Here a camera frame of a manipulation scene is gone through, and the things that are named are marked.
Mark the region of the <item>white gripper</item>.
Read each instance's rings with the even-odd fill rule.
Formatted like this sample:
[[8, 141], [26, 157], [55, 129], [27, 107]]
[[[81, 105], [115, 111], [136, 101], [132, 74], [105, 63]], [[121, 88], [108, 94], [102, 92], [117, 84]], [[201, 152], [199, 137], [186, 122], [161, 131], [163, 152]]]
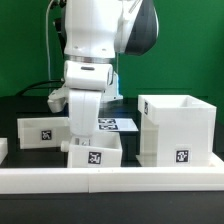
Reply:
[[100, 91], [69, 90], [70, 131], [75, 144], [90, 145], [90, 137], [96, 130], [102, 93]]

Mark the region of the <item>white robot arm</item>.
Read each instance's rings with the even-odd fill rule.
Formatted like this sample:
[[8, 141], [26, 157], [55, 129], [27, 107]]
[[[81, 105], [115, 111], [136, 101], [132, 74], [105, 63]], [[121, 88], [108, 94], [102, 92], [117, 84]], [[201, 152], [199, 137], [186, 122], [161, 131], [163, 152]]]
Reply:
[[72, 145], [89, 146], [100, 101], [113, 80], [117, 53], [143, 55], [156, 43], [159, 22], [153, 0], [66, 0], [64, 85], [48, 104], [69, 107]]

